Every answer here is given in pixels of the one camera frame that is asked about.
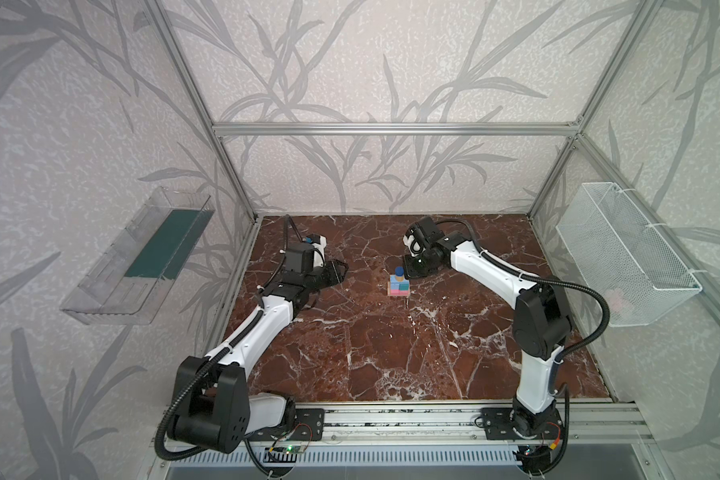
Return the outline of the light blue long block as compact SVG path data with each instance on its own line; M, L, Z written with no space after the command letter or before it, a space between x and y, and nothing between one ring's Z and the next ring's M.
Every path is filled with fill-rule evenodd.
M398 289L398 290L399 290L399 287L400 287L400 286L403 286L403 285L410 286L409 280L406 279L406 280L404 280L404 281L397 281L397 280L395 279L395 275L392 275L392 276L390 277L390 281L389 281L389 287L390 287L390 289Z

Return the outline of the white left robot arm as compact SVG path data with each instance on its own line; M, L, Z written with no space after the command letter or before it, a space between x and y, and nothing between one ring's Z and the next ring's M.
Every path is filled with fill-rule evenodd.
M287 433L296 425L293 400L252 395L248 378L263 353L308 304L311 295L343 282L345 262L325 257L327 240L311 234L283 250L273 278L256 292L254 310L217 347L187 357L173 398L158 424L154 449L166 461L205 450L231 453L260 431Z

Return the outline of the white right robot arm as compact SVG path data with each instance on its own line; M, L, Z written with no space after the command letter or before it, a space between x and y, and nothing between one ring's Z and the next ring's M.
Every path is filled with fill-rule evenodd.
M440 226L449 222L425 217L409 226L403 236L408 248L403 256L404 276L409 280L426 278L448 267L477 281L512 307L512 336L522 351L522 361L510 425L517 437L534 438L557 413L554 383L559 366L566 356L605 333L610 307L602 294L588 286L554 276L540 277L500 259L482 247L467 221L452 221L466 227L465 234L445 233ZM601 310L596 329L570 346L566 344L573 331L568 290L590 296Z

